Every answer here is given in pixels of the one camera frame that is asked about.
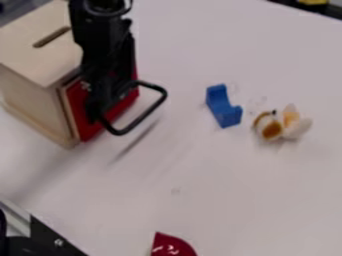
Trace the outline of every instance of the red panel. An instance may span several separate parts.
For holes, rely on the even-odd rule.
[[[70,86],[70,88],[67,89],[66,94],[69,100],[71,111],[74,115],[80,139],[81,141],[86,142],[97,135],[101,130],[103,130],[103,127],[98,122],[94,124],[90,124],[88,122],[88,118],[86,116],[84,108],[84,102],[88,96],[88,91],[82,89],[80,81]],[[113,109],[108,111],[108,113],[106,114],[106,118],[113,121],[127,108],[129,108],[138,96],[139,90],[134,89],[125,99],[119,102]]]

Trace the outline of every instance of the black metal bracket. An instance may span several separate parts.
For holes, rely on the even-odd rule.
[[[114,128],[111,125],[111,123],[103,115],[100,115],[98,117],[98,121],[103,125],[103,127],[108,132],[110,132],[111,134],[113,134],[115,136],[122,136],[122,135],[125,135],[125,134],[129,133],[130,131],[132,131],[142,121],[144,121],[150,114],[152,114],[167,99],[167,96],[168,96],[167,91],[163,87],[160,87],[160,86],[154,85],[154,84],[150,84],[150,83],[147,83],[144,81],[140,81],[140,80],[131,81],[129,83],[129,86],[131,88],[141,86],[141,87],[145,87],[145,88],[148,88],[151,90],[155,90],[155,91],[161,93],[161,97],[155,103],[153,103],[147,110],[145,110],[140,116],[138,116],[136,119],[134,119],[129,125],[127,125],[125,128],[120,129],[120,130]]]

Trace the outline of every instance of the red plastic toy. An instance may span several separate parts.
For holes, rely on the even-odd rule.
[[[197,256],[195,250],[184,240],[156,233],[151,256]]]

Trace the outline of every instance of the black cable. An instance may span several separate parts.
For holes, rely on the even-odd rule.
[[[7,233],[7,221],[4,212],[0,209],[0,255],[5,255],[5,242]]]

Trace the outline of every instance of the yellow object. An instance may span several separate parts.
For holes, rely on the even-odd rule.
[[[319,4],[328,4],[329,0],[297,0],[298,3],[306,4],[306,5],[319,5]]]
[[[298,112],[284,112],[283,116],[284,116],[284,126],[285,126],[285,128],[290,127],[290,125],[293,122],[299,121],[299,119],[300,119],[300,115],[299,115]]]

